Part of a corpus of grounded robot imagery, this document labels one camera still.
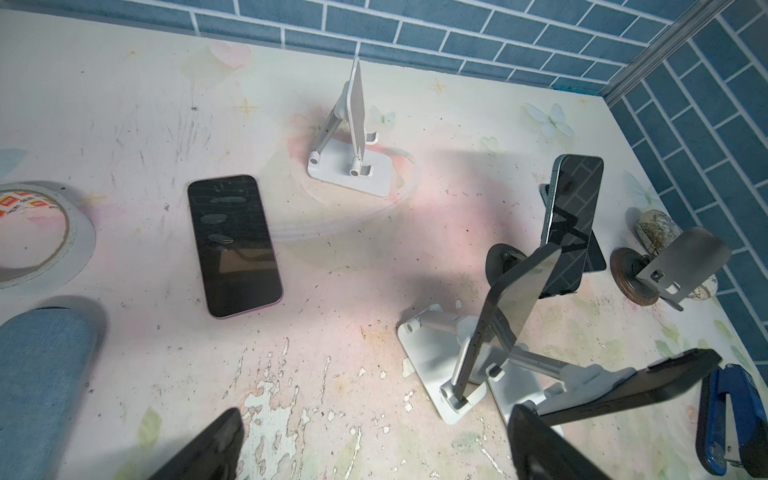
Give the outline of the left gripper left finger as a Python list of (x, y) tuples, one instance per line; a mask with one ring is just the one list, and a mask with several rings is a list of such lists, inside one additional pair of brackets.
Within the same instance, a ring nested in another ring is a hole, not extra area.
[(235, 479), (245, 428), (241, 412), (223, 412), (150, 479)]

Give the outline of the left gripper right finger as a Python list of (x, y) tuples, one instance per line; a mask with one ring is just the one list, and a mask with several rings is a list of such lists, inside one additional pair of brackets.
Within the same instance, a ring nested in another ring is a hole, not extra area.
[(519, 479), (609, 479), (528, 406), (513, 407), (507, 434)]

